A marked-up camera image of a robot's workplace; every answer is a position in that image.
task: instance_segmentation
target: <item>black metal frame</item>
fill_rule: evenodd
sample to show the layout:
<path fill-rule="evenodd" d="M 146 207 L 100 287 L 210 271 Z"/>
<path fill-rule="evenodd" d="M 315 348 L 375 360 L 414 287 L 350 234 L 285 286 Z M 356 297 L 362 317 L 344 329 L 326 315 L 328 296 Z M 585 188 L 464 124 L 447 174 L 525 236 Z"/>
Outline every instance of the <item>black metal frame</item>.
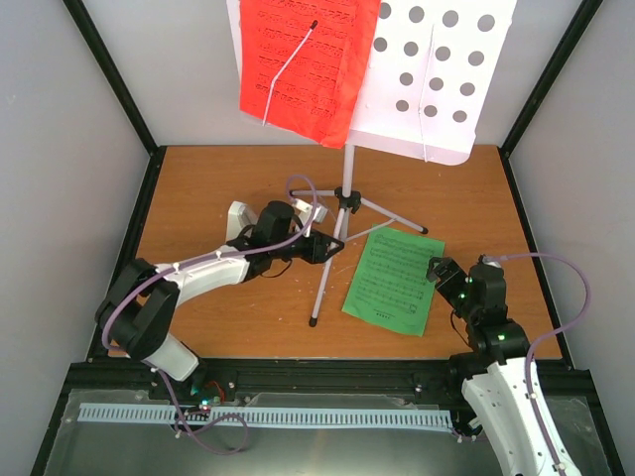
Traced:
<path fill-rule="evenodd" d="M 126 84 L 103 44 L 90 16 L 81 0 L 63 0 L 86 43 L 93 52 L 115 95 L 124 108 L 132 126 L 149 154 L 149 164 L 139 192 L 121 252 L 113 272 L 113 280 L 127 262 L 135 257 L 143 227 L 150 209 L 155 185 L 166 153 L 166 147 L 158 147 L 146 123 L 134 103 Z M 509 163 L 510 156 L 529 126 L 542 101 L 556 81 L 565 62 L 602 0 L 582 0 L 569 27 L 554 51 L 540 79 L 527 99 L 505 142 L 499 148 L 501 162 L 507 177 L 514 203 L 531 251 L 536 243 L 514 180 Z M 536 273 L 547 303 L 553 326 L 560 320 L 540 260 L 535 260 Z M 538 363 L 541 385 L 547 396 L 577 396 L 588 401 L 595 426 L 612 474 L 623 475 L 624 470 L 608 429 L 597 392 L 590 374 L 572 368 L 572 358 L 565 339 L 559 336 L 563 360 L 540 361 Z M 292 393 L 346 393 L 384 394 L 398 396 L 419 404 L 439 405 L 454 412 L 469 410 L 460 395 L 449 390 L 446 361 L 340 361 L 340 360 L 238 360 L 204 359 L 216 372 L 216 380 L 225 389 L 233 387 L 237 397 L 261 392 Z M 139 363 L 127 359 L 111 359 L 106 356 L 99 343 L 99 332 L 95 329 L 92 344 L 85 363 L 71 364 L 64 382 L 58 404 L 53 413 L 32 476 L 44 473 L 49 454 L 64 413 L 68 393 L 73 389 L 146 389 L 151 395 L 163 398 L 165 391 L 157 386 L 156 375 Z M 190 400 L 185 389 L 176 386 L 183 403 Z"/>

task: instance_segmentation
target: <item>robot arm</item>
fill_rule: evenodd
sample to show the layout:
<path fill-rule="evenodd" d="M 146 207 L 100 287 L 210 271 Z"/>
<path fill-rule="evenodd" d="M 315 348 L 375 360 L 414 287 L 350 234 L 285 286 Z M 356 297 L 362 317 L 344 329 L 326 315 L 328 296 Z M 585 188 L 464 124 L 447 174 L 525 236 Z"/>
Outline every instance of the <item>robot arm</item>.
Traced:
<path fill-rule="evenodd" d="M 284 247 L 273 247 L 290 238 L 291 228 L 299 228 L 311 216 L 311 206 L 300 200 L 292 205 L 272 201 L 256 218 L 244 203 L 234 202 L 229 209 L 227 243 L 210 259 L 181 269 L 179 264 L 151 265 L 145 260 L 132 261 L 120 274 L 99 307 L 96 320 L 104 328 L 114 309 L 139 285 L 169 269 L 160 280 L 149 286 L 141 297 L 133 300 L 114 321 L 109 337 L 128 356 L 145 361 L 165 371 L 177 381 L 184 381 L 198 367 L 198 357 L 170 334 L 176 308 L 198 295 L 227 285 L 236 285 L 262 275 L 275 259 L 291 261 L 301 258 L 308 263 L 324 263 L 343 249 L 343 243 L 319 231 L 307 229 L 303 236 Z M 325 216 L 325 208 L 316 210 L 314 222 Z M 250 251 L 245 256 L 241 252 Z"/>
<path fill-rule="evenodd" d="M 580 475 L 554 425 L 534 362 L 528 389 L 529 340 L 507 317 L 503 270 L 481 257 L 466 274 L 452 258 L 432 258 L 428 279 L 437 282 L 437 291 L 466 322 L 473 352 L 450 357 L 450 371 L 482 424 L 503 474 Z"/>

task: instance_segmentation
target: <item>green sheet music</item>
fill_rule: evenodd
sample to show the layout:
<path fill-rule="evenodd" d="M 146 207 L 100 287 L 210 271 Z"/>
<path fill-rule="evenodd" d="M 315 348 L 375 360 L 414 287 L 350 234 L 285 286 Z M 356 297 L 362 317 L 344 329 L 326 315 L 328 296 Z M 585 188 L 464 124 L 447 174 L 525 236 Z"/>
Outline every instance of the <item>green sheet music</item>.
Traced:
<path fill-rule="evenodd" d="M 409 335 L 424 334 L 435 284 L 428 261 L 445 243 L 393 228 L 368 237 L 342 310 L 370 324 Z"/>

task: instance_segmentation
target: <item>musical notation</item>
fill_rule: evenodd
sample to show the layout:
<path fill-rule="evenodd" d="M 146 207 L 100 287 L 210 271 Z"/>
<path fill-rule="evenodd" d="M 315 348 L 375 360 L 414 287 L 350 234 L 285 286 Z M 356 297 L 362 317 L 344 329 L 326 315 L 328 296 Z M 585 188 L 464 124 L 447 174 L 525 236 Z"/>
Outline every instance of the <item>musical notation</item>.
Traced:
<path fill-rule="evenodd" d="M 343 145 L 378 11 L 361 0 L 241 0 L 241 110 L 264 115 L 273 77 L 302 45 L 276 81 L 267 122 Z"/>
<path fill-rule="evenodd" d="M 435 287 L 428 261 L 444 244 L 393 229 L 373 232 L 366 243 L 344 310 L 397 332 L 421 335 Z"/>

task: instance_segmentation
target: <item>music stand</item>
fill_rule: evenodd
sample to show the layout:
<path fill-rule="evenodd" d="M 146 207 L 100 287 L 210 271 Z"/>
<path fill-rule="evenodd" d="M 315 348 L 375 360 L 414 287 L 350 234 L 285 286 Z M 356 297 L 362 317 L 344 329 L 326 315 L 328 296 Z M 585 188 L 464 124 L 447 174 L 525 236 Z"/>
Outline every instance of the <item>music stand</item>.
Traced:
<path fill-rule="evenodd" d="M 342 186 L 318 191 L 320 196 L 339 199 L 333 235 L 342 241 L 348 235 L 350 214 L 362 204 L 391 221 L 428 232 L 421 224 L 352 189 L 355 146 L 449 166 L 465 162 L 516 6 L 515 0 L 409 3 L 381 3 L 368 67 L 344 146 Z M 227 0 L 227 7 L 240 72 L 239 0 Z M 294 191 L 295 196 L 308 194 L 306 190 Z M 311 326 L 318 322 L 331 263 L 328 260 L 324 266 Z"/>

